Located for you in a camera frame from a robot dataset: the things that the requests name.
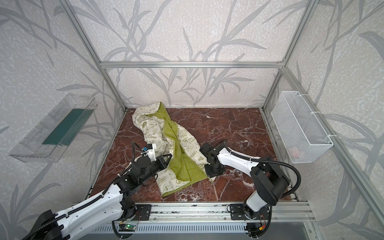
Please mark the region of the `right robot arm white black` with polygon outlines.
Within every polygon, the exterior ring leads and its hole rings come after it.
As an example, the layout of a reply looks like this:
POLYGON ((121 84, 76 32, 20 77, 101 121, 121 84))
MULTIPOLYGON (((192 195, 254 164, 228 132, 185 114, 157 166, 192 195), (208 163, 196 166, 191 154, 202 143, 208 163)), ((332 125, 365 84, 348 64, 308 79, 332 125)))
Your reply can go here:
POLYGON ((232 167, 252 178, 255 191, 243 203, 244 213, 254 219, 263 207, 275 206, 290 184, 288 177, 272 158, 252 157, 231 150, 222 142, 215 147, 204 143, 200 152, 207 159, 205 171, 208 177, 223 175, 226 167, 232 167))

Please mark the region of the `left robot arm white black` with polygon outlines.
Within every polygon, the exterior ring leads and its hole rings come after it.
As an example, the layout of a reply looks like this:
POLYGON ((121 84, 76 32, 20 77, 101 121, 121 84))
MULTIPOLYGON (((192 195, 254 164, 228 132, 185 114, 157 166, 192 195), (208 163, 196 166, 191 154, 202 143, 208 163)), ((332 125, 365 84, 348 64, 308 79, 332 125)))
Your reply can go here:
POLYGON ((154 160, 142 154, 97 195, 65 210, 41 214, 25 240, 78 240, 107 222, 134 218, 132 199, 145 181, 166 169, 172 154, 154 160))

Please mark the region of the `cream green printed jacket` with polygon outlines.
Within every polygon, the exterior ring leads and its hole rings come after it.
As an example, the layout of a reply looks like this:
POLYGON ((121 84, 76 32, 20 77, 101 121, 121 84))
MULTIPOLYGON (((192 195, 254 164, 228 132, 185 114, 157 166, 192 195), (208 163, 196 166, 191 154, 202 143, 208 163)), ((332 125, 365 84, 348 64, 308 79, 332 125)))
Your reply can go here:
POLYGON ((143 132, 145 142, 156 144, 156 156, 172 154, 168 167, 158 173, 157 184, 163 197, 210 178, 205 171, 207 158, 196 138, 169 116, 162 102, 138 107, 132 120, 143 132))

